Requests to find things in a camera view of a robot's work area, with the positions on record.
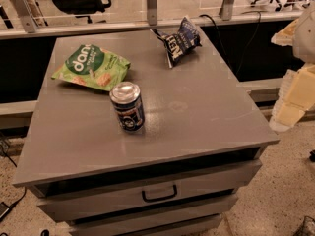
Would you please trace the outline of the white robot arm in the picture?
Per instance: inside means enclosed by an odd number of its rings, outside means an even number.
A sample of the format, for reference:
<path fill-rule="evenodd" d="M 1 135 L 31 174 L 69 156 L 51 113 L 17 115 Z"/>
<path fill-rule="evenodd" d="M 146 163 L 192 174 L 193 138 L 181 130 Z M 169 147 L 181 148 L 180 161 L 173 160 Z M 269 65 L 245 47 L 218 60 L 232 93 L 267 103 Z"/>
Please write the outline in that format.
<path fill-rule="evenodd" d="M 315 105 L 315 2 L 298 19 L 275 33 L 271 43 L 291 46 L 293 56 L 304 62 L 296 72 L 287 70 L 272 110 L 270 127 L 284 132 Z"/>

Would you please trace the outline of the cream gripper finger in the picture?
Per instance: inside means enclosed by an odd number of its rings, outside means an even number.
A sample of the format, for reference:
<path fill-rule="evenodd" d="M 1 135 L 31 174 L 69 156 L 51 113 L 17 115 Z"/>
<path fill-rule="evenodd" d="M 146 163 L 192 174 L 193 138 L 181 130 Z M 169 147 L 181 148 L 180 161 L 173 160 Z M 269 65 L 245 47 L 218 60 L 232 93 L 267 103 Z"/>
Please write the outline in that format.
<path fill-rule="evenodd" d="M 315 105 L 315 64 L 305 63 L 283 76 L 270 127 L 276 132 L 292 128 Z"/>
<path fill-rule="evenodd" d="M 298 19 L 295 19 L 286 27 L 275 33 L 271 38 L 271 43 L 278 46 L 293 46 L 293 38 L 297 24 Z"/>

